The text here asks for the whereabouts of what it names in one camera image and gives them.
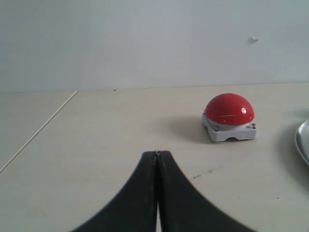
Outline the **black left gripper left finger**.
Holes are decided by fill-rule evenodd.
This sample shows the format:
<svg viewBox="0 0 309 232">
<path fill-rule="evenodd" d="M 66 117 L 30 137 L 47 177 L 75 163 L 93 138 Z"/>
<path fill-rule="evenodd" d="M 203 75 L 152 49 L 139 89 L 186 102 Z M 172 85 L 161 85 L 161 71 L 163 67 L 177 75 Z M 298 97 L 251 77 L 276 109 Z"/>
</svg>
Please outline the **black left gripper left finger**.
<svg viewBox="0 0 309 232">
<path fill-rule="evenodd" d="M 75 232 L 155 232 L 156 153 L 144 152 L 114 198 Z"/>
</svg>

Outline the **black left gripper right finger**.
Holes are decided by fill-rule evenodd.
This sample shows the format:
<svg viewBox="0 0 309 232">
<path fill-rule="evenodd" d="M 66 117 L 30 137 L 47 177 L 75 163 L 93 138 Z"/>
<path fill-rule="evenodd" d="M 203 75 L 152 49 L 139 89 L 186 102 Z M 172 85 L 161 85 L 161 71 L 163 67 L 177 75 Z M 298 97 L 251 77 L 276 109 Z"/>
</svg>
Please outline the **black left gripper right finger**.
<svg viewBox="0 0 309 232">
<path fill-rule="evenodd" d="M 157 151 L 158 206 L 163 232 L 252 232 L 209 202 L 169 151 Z"/>
</svg>

